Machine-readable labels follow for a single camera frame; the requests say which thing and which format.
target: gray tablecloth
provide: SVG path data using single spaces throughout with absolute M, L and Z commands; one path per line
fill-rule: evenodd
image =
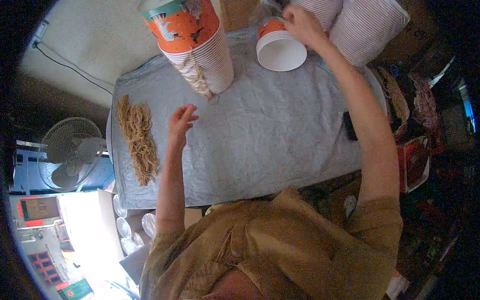
M 151 109 L 160 170 L 170 115 L 186 103 L 198 107 L 200 119 L 188 131 L 183 152 L 186 206 L 262 196 L 360 168 L 359 145 L 347 140 L 342 124 L 345 100 L 319 56 L 309 54 L 293 71 L 272 72 L 256 60 L 253 29 L 229 33 L 228 41 L 235 80 L 211 103 L 163 56 L 117 80 L 111 141 L 124 208 L 154 208 L 159 185 L 159 177 L 147 187 L 140 187 L 135 178 L 116 113 L 117 101 L 125 94 L 132 105 L 146 102 Z M 373 84 L 381 98 L 378 82 Z

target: woman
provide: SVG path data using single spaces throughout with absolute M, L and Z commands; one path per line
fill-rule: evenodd
M 342 229 L 285 189 L 271 202 L 223 205 L 184 227 L 182 151 L 198 116 L 177 109 L 156 205 L 157 233 L 142 299 L 380 299 L 390 281 L 402 219 L 396 146 L 370 88 L 326 38 L 315 16 L 284 11 L 286 29 L 313 48 L 338 80 L 361 147 L 362 182 Z

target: window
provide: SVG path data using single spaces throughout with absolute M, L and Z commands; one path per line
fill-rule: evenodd
M 48 252 L 43 252 L 38 255 L 38 259 L 48 258 Z

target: electric fan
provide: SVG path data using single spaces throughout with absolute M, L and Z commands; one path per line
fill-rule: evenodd
M 57 192 L 71 192 L 92 173 L 106 141 L 98 127 L 85 118 L 68 118 L 45 135 L 38 155 L 43 182 Z

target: jute rope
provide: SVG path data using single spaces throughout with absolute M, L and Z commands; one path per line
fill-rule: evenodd
M 130 107 L 128 95 L 125 95 L 117 102 L 117 117 L 138 183 L 147 186 L 149 180 L 155 181 L 154 175 L 158 174 L 158 157 L 150 134 L 150 108 L 146 103 Z
M 187 63 L 192 60 L 193 65 L 190 66 L 186 71 L 183 71 Z M 192 86 L 193 90 L 207 98 L 208 101 L 210 101 L 213 98 L 213 94 L 210 91 L 210 89 L 207 86 L 207 82 L 205 81 L 205 77 L 202 73 L 202 70 L 200 69 L 200 66 L 197 63 L 197 60 L 195 59 L 195 56 L 193 55 L 193 48 L 191 48 L 191 51 L 187 54 L 185 59 L 183 60 L 182 63 L 176 64 L 172 61 L 170 61 L 172 65 L 179 71 L 185 80 L 190 83 Z M 194 74 L 189 74 L 191 73 L 192 67 L 195 68 Z

